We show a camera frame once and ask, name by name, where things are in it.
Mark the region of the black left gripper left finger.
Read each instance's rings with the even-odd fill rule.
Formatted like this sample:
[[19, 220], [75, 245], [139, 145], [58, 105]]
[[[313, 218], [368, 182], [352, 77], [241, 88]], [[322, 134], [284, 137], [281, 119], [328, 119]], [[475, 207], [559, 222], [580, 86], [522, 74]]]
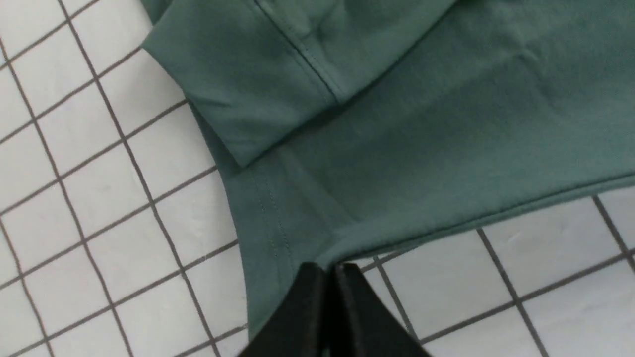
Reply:
[[316, 263], [303, 263], [283, 302], [240, 356], [320, 357], [326, 292], [325, 271]]

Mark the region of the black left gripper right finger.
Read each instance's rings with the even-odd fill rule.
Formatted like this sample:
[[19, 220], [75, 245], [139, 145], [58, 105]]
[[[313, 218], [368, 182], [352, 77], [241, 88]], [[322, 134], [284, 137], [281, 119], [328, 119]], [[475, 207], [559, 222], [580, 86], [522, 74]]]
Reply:
[[356, 264], [330, 273], [331, 357], [428, 357], [391, 314]]

